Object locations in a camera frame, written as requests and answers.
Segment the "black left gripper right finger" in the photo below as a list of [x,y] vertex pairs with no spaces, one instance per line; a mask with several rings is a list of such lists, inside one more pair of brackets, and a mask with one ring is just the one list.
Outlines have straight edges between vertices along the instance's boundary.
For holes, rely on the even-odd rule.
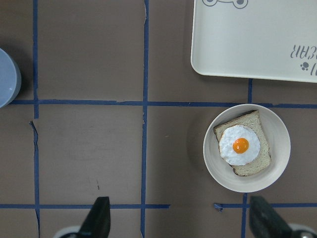
[[255,238],[290,238],[292,229],[261,196],[251,196],[249,227]]

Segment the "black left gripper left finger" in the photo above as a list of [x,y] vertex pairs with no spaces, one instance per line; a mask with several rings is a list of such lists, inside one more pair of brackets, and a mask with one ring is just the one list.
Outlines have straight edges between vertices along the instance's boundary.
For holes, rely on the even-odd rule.
[[107,238],[110,232],[109,197],[98,197],[83,222],[79,238]]

